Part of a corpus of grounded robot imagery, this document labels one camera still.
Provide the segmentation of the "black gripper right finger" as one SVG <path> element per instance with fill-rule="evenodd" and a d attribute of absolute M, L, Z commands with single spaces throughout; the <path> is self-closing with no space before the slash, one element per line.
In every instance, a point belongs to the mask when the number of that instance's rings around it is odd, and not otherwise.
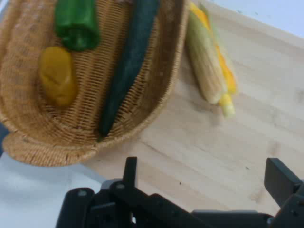
<path fill-rule="evenodd" d="M 270 220 L 271 228 L 304 226 L 304 181 L 278 158 L 267 158 L 264 186 L 280 207 Z"/>

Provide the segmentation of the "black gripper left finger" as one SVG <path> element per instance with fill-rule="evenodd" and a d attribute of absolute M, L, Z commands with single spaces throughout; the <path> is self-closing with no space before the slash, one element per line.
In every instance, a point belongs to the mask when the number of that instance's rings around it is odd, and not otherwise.
<path fill-rule="evenodd" d="M 135 186 L 137 157 L 126 159 L 123 178 L 98 193 L 67 192 L 57 228 L 204 228 L 206 224 L 164 197 Z"/>

